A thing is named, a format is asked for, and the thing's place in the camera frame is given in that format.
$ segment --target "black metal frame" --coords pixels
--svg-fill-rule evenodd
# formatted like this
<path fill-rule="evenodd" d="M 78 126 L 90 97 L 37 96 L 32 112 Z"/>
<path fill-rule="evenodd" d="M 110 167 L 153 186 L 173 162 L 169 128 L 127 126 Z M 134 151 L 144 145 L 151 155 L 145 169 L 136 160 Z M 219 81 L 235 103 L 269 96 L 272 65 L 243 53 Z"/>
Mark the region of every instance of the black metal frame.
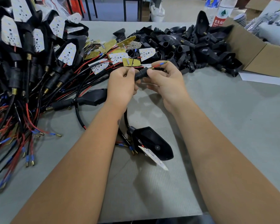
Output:
<path fill-rule="evenodd" d="M 73 14 L 72 7 L 71 7 L 71 5 L 70 5 L 70 0 L 66 0 L 66 1 L 67 1 L 68 8 L 70 9 L 70 13 Z M 94 12 L 95 12 L 96 18 L 97 18 L 97 17 L 98 17 L 98 13 L 97 13 L 97 11 L 96 11 L 96 3 L 95 3 L 94 0 L 92 0 L 92 2 L 93 2 Z M 84 13 L 83 13 L 81 1 L 78 0 L 78 3 L 79 3 L 80 10 L 81 10 L 82 18 L 84 18 Z M 86 4 L 87 13 L 88 13 L 88 18 L 89 18 L 89 20 L 91 21 L 91 15 L 90 15 L 90 11 L 89 11 L 88 0 L 85 0 L 85 4 Z"/>
<path fill-rule="evenodd" d="M 126 9 L 126 1 L 138 1 L 138 7 L 137 7 L 137 19 L 140 18 L 139 21 L 142 21 L 142 5 L 143 0 L 123 0 L 123 14 L 124 14 L 124 21 L 127 21 L 127 9 Z"/>

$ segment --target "forearm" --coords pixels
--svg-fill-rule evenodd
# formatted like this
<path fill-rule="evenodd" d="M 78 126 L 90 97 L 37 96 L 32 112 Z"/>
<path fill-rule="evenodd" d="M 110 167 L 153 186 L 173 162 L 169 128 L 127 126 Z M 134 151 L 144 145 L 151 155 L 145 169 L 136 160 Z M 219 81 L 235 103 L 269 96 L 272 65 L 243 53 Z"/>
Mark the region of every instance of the forearm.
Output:
<path fill-rule="evenodd" d="M 121 116 L 105 103 L 12 223 L 97 223 Z"/>
<path fill-rule="evenodd" d="M 173 114 L 218 224 L 280 223 L 280 192 L 189 98 Z"/>

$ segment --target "bottle label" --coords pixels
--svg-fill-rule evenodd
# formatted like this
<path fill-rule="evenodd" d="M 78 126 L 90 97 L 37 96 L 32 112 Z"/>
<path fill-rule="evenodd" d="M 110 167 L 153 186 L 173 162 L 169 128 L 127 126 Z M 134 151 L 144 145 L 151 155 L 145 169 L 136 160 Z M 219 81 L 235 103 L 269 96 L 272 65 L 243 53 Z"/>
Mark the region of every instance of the bottle label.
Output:
<path fill-rule="evenodd" d="M 212 26 L 222 26 L 226 18 L 230 16 L 233 9 L 234 8 L 219 7 Z"/>
<path fill-rule="evenodd" d="M 217 8 L 219 6 L 220 0 L 206 0 L 205 7 Z"/>

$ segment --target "gray tabletop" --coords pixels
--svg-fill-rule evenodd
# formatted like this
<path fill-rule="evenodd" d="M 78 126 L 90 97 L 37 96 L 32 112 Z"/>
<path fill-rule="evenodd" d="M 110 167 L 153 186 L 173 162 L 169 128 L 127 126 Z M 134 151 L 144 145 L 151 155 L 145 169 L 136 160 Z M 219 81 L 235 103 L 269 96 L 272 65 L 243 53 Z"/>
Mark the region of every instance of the gray tabletop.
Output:
<path fill-rule="evenodd" d="M 85 25 L 90 28 L 90 38 L 108 41 L 114 38 L 113 32 L 123 27 L 129 35 L 143 26 L 164 30 L 191 23 Z M 188 73 L 184 80 L 188 92 L 210 120 L 280 191 L 280 86 L 244 82 L 239 76 L 232 78 L 211 67 Z M 104 82 L 93 88 L 106 86 Z M 101 105 L 83 106 L 85 123 L 89 124 L 100 108 Z M 132 156 L 128 150 L 115 147 L 100 222 L 201 214 L 205 205 L 189 155 L 160 96 L 140 88 L 128 106 L 128 119 L 136 128 L 151 126 L 171 145 L 174 158 L 165 161 L 169 169 L 166 172 L 142 154 Z M 9 187 L 0 195 L 0 224 L 12 220 L 84 131 L 74 110 L 46 113 L 39 125 L 63 137 L 41 137 L 36 145 L 36 165 L 24 168 L 24 160 L 19 163 Z"/>

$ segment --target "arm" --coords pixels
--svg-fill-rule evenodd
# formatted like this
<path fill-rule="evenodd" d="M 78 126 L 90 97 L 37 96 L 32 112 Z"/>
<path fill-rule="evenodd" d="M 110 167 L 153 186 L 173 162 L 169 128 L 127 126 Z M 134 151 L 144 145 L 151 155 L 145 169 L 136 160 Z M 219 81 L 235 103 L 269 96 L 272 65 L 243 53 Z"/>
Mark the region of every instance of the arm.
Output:
<path fill-rule="evenodd" d="M 127 69 L 119 68 L 111 73 L 104 106 L 12 224 L 97 223 L 119 121 L 134 90 L 138 89 L 135 70 L 130 68 L 127 73 Z"/>
<path fill-rule="evenodd" d="M 177 68 L 170 62 L 162 67 L 169 74 L 149 70 L 145 82 L 154 84 L 147 87 L 162 95 L 175 117 L 216 223 L 280 223 L 280 192 L 189 97 Z"/>

